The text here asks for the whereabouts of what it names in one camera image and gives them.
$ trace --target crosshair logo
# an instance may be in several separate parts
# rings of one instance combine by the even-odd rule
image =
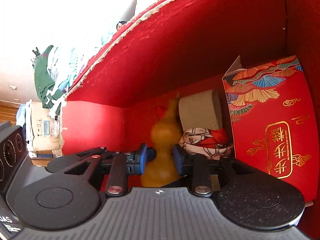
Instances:
[[[155,193],[157,195],[161,195],[161,194],[165,193],[165,191],[163,191],[162,189],[158,189],[158,190],[155,191]]]

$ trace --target gray ribbed panel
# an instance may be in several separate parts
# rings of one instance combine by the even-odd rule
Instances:
[[[25,228],[15,240],[307,240],[297,228],[263,233],[241,228],[220,214],[212,200],[186,188],[133,188],[109,199],[88,222],[65,231]]]

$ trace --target brown gourd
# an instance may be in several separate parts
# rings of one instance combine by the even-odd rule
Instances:
[[[146,166],[141,176],[143,187],[161,187],[180,178],[172,157],[172,147],[179,142],[182,130],[177,122],[180,96],[170,100],[164,117],[151,130],[156,158]]]

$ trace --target red box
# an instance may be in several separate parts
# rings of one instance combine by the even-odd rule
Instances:
[[[319,141],[308,85],[296,56],[243,69],[240,57],[223,77],[236,158],[316,198]]]

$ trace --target green garment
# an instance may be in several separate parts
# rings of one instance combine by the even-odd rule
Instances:
[[[47,72],[48,66],[48,55],[53,48],[53,45],[50,45],[39,57],[35,65],[35,86],[38,98],[42,101],[42,107],[50,109],[53,107],[52,100],[57,100],[62,97],[63,92],[59,89],[55,92],[53,96],[50,94],[47,96],[48,90],[53,90],[54,81]],[[56,114],[60,112],[60,106],[58,107]]]

